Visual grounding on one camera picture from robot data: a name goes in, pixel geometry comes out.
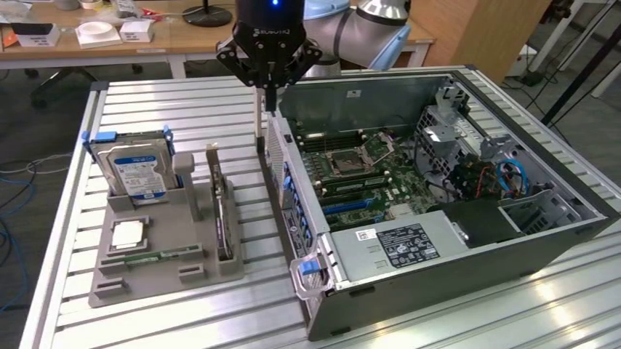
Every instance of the wooden cabinet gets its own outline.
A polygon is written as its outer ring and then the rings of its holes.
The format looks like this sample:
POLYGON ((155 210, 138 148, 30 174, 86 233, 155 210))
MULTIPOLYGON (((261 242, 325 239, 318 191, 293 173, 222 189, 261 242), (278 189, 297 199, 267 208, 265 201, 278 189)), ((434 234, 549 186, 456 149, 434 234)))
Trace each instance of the wooden cabinet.
POLYGON ((410 17, 436 37, 425 66, 474 64, 501 82, 551 0, 412 0, 410 17))

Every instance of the floor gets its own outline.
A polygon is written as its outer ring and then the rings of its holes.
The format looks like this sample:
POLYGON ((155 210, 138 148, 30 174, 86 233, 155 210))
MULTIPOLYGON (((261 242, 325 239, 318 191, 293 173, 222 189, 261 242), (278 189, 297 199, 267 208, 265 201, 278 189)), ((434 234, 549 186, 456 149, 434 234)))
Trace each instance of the floor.
MULTIPOLYGON (((530 43, 541 47, 552 30, 553 25, 540 25, 537 32, 530 38, 530 43)), ((552 56, 559 53, 563 45, 576 37, 579 32, 568 29, 561 42, 557 44, 552 56)), ((538 98, 538 105, 546 111, 559 96, 563 94, 573 77, 577 75, 584 64, 591 59, 593 52, 601 43, 589 41, 588 46, 573 62, 569 70, 556 75, 557 84, 549 84, 538 98)), ((599 70, 589 78, 588 83, 576 93, 572 102, 591 89, 593 84, 617 64, 621 53, 613 52, 599 70)), ((222 67, 217 62, 191 63, 187 65, 189 76, 214 76, 222 74, 222 67)), ((83 109, 87 103, 88 83, 80 76, 71 76, 48 93, 48 108, 35 110, 28 98, 20 91, 31 91, 44 78, 54 74, 51 69, 40 69, 42 77, 30 79, 23 71, 12 71, 8 78, 0 81, 0 100, 11 101, 3 103, 0 115, 0 169, 18 169, 26 163, 7 164, 10 161, 44 158, 52 154, 68 153, 76 144, 76 132, 80 125, 83 109)), ((145 72, 134 75, 130 65, 90 68, 94 75, 104 81, 128 81, 137 79, 170 79, 170 69, 165 64, 153 63, 145 65, 145 72)), ((521 84, 508 79, 508 84, 518 87, 521 84)), ((530 95, 536 95, 542 84, 524 89, 530 95)), ((600 100, 588 97, 573 112, 559 124, 564 135, 569 138, 573 147, 597 168, 621 184, 621 168, 617 166, 619 135, 621 134, 621 81, 617 81, 600 100)), ((530 100, 524 91, 508 89, 508 93, 524 105, 530 100)), ((530 112, 541 117, 536 107, 530 112)), ((68 158, 47 161, 39 171, 63 168, 70 162, 68 158)), ((3 175, 10 180, 28 181, 30 174, 3 175)), ((28 205, 15 214, 6 218, 10 231, 16 237, 22 247, 24 264, 27 266, 31 287, 27 296, 22 297, 18 305, 28 305, 34 294, 34 286, 38 280, 39 269, 44 258, 48 243, 48 234, 55 220, 56 204, 60 199, 66 173, 40 174, 36 176, 36 193, 28 205)), ((4 202, 20 190, 20 185, 0 182, 0 202, 4 202)), ((15 206, 2 209, 8 212, 15 206)), ((20 293, 22 277, 20 265, 14 252, 6 265, 0 268, 0 305, 4 305, 16 294, 20 293)), ((16 348, 20 341, 23 324, 27 318, 27 310, 15 309, 0 313, 0 338, 3 348, 16 348)))

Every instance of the blue hard drive label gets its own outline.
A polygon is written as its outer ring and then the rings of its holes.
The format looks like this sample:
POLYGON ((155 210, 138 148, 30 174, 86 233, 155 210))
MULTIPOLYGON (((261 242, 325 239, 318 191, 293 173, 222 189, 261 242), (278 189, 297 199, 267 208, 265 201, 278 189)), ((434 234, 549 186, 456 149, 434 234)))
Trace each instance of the blue hard drive label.
POLYGON ((166 185, 158 173, 155 156, 132 156, 115 159, 116 172, 126 186, 127 195, 138 199, 161 198, 166 185))

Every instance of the aluminum extrusion table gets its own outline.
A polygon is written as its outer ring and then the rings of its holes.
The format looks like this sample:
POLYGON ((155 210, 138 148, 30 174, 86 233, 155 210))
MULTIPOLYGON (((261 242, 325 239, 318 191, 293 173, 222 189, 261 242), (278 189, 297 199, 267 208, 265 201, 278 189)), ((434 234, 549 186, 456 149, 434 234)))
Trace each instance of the aluminum extrusion table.
MULTIPOLYGON (((433 71, 416 68, 412 71, 433 71)), ((465 76, 561 162, 621 210, 620 188, 501 89, 465 76)), ((472 105, 488 133, 502 131, 472 105)), ((218 142, 235 186, 246 277, 227 284, 91 309, 107 182, 76 142, 22 348, 581 348, 621 345, 621 225, 534 275, 321 342, 306 340, 254 147, 254 93, 233 78, 137 81, 92 91, 82 130, 175 131, 175 147, 209 181, 206 143, 218 142)))

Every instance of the hard drive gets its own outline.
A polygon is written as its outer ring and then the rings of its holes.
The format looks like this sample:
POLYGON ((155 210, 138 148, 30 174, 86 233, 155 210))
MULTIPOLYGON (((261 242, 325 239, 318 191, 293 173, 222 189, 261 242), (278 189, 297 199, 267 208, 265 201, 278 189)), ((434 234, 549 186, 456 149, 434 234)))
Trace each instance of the hard drive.
POLYGON ((87 148, 114 196, 128 195, 138 205, 166 201, 166 192, 179 187, 169 129, 126 134, 99 132, 87 148))

